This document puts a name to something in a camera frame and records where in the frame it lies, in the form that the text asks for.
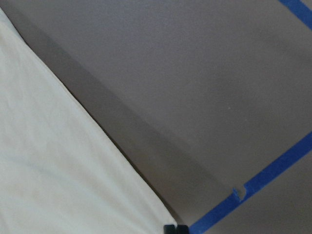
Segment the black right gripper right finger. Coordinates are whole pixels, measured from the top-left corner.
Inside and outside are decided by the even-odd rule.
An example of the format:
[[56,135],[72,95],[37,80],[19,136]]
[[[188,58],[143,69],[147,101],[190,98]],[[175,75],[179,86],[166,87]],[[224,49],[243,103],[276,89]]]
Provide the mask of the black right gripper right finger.
[[177,225],[176,233],[177,234],[189,234],[189,227],[187,225]]

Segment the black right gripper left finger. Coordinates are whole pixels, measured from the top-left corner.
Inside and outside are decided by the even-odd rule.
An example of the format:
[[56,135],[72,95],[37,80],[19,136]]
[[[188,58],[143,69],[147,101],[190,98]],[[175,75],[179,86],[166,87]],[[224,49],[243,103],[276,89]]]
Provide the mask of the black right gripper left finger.
[[176,234],[176,226],[174,224],[164,225],[163,233],[164,234]]

